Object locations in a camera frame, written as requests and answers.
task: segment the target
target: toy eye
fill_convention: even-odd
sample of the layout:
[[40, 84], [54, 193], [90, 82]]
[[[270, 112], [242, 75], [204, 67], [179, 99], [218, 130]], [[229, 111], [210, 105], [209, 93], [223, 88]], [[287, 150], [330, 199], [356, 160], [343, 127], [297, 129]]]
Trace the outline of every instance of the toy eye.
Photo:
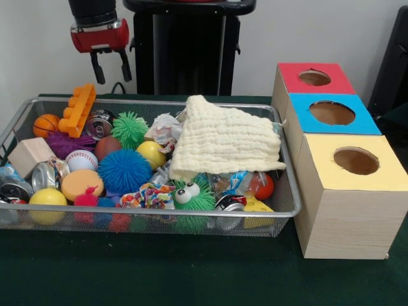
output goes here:
[[184, 188], [191, 196], [197, 196], [200, 194], [200, 187], [196, 183], [190, 182]]
[[191, 200], [191, 194], [188, 193], [184, 189], [179, 189], [176, 192], [176, 201], [180, 204], [186, 204], [189, 200]]

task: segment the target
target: white baseball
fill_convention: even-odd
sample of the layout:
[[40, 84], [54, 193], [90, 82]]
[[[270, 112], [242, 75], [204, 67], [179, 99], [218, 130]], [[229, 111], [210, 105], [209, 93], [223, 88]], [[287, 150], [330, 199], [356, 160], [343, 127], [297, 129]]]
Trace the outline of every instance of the white baseball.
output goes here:
[[86, 150], [76, 150], [71, 152], [65, 159], [71, 172], [75, 170], [96, 170], [98, 169], [98, 159], [94, 154]]

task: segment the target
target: box with hole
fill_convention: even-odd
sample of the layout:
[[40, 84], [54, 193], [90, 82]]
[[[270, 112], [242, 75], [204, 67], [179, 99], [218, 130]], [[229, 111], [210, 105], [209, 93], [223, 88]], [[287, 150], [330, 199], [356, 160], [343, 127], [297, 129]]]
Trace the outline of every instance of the box with hole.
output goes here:
[[305, 258], [386, 257], [408, 211], [408, 175], [385, 136], [306, 134], [297, 177]]
[[279, 63], [273, 86], [272, 106], [285, 119], [289, 94], [355, 94], [339, 64]]
[[304, 133], [381, 135], [355, 94], [290, 94], [285, 134], [297, 167]]

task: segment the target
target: wire mesh basket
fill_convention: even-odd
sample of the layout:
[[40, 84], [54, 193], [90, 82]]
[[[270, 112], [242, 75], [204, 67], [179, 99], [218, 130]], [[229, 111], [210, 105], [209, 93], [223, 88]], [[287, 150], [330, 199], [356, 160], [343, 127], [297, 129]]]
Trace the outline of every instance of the wire mesh basket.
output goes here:
[[[33, 138], [34, 121], [44, 113], [62, 117], [68, 98], [34, 98], [26, 101], [0, 135], [3, 156], [18, 142]], [[280, 122], [277, 112], [268, 105], [220, 104], [239, 108], [251, 115]], [[97, 99], [93, 109], [105, 109], [113, 114], [131, 111], [149, 124], [162, 113], [176, 115], [185, 103], [169, 101], [131, 101]], [[183, 233], [250, 237], [276, 237], [290, 217], [299, 213], [301, 201], [291, 165], [284, 132], [281, 132], [280, 157], [286, 163], [284, 171], [269, 173], [275, 182], [272, 197], [264, 201], [273, 212], [185, 211], [143, 208], [103, 208], [56, 205], [21, 205], [0, 203], [0, 228], [53, 231], [112, 231], [133, 233]], [[40, 225], [38, 220], [51, 220]], [[200, 230], [181, 224], [198, 222]]]

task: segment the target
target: white muslin towel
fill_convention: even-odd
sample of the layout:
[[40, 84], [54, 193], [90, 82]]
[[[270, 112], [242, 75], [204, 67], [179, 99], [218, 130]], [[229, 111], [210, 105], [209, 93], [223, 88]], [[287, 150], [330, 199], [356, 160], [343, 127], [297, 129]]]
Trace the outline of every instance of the white muslin towel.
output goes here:
[[170, 178], [190, 181], [199, 173], [283, 170], [274, 123], [203, 96], [187, 100], [186, 119], [170, 166]]

